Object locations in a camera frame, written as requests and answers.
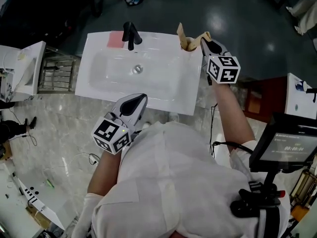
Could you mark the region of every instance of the white shirt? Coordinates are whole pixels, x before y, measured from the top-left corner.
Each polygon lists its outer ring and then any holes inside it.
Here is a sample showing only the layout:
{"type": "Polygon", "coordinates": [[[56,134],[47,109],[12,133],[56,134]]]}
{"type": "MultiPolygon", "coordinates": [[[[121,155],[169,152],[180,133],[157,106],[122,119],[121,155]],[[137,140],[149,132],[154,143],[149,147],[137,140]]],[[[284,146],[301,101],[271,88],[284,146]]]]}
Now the white shirt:
{"type": "MultiPolygon", "coordinates": [[[[244,146],[254,149],[256,142],[244,146]]],[[[254,238],[259,219],[230,211],[238,191],[250,191],[248,181],[265,180],[266,173],[249,171],[249,156],[237,149],[230,156],[232,169],[219,166],[196,131],[156,123],[123,156],[117,185],[105,197],[86,196],[72,238],[85,237],[90,225],[97,238],[168,238],[174,231],[188,238],[254,238]]],[[[281,236],[290,214],[288,196],[279,210],[281,236]]]]}

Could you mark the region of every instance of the black faucet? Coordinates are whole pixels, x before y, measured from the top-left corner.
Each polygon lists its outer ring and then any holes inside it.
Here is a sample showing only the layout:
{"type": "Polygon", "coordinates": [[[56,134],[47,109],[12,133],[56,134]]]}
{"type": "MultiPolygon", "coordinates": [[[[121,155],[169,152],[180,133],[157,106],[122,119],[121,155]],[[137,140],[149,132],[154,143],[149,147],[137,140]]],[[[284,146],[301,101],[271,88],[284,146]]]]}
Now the black faucet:
{"type": "Polygon", "coordinates": [[[137,29],[135,28],[134,24],[130,21],[125,22],[123,25],[123,36],[122,36],[122,41],[127,42],[129,41],[128,44],[128,49],[134,50],[134,44],[139,45],[142,43],[142,38],[140,37],[137,29]]]}

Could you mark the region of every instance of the white sleeve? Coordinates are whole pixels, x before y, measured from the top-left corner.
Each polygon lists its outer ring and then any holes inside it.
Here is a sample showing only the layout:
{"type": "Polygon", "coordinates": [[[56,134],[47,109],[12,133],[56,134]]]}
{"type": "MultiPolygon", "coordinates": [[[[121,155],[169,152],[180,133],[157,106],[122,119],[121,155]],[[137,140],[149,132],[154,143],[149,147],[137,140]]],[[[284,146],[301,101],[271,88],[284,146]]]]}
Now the white sleeve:
{"type": "MultiPolygon", "coordinates": [[[[254,150],[257,146],[256,141],[249,141],[243,144],[243,146],[248,147],[251,150],[254,150]]],[[[243,151],[239,148],[233,150],[230,154],[230,164],[233,169],[241,171],[247,178],[248,181],[260,181],[264,183],[267,173],[266,172],[258,172],[252,173],[249,168],[249,158],[251,154],[243,151]]],[[[274,184],[277,186],[278,190],[285,190],[285,186],[283,182],[275,177],[274,184]]],[[[285,232],[290,216],[291,206],[289,201],[289,195],[285,194],[283,198],[279,199],[281,204],[279,206],[280,213],[280,223],[279,223],[279,237],[285,232]]]]}
{"type": "Polygon", "coordinates": [[[91,219],[94,208],[99,204],[103,196],[88,193],[84,199],[84,209],[80,215],[78,223],[76,224],[71,238],[86,238],[87,232],[91,226],[91,219]]]}

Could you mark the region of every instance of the drain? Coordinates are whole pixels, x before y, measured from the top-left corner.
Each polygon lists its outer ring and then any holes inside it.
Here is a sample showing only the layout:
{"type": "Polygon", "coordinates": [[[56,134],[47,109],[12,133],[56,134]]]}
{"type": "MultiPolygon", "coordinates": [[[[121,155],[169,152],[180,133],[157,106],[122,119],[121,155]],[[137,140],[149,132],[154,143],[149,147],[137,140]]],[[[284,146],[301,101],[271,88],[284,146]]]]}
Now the drain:
{"type": "Polygon", "coordinates": [[[133,67],[132,69],[133,73],[135,74],[141,74],[143,71],[143,66],[141,66],[140,64],[136,65],[133,67]]]}

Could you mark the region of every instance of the human arm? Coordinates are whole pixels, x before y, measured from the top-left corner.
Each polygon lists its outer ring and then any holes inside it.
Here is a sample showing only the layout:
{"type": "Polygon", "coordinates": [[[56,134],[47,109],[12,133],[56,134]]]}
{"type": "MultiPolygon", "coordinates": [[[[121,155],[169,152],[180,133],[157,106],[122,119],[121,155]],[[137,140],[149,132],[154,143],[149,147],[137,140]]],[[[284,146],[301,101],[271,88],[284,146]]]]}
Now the human arm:
{"type": "Polygon", "coordinates": [[[103,152],[99,164],[88,185],[87,193],[105,196],[116,185],[121,161],[121,152],[113,155],[103,152]]]}
{"type": "MultiPolygon", "coordinates": [[[[225,140],[238,144],[255,140],[253,131],[230,87],[214,81],[212,87],[218,103],[225,140]]],[[[228,146],[228,149],[231,152],[233,147],[228,146]]]]}

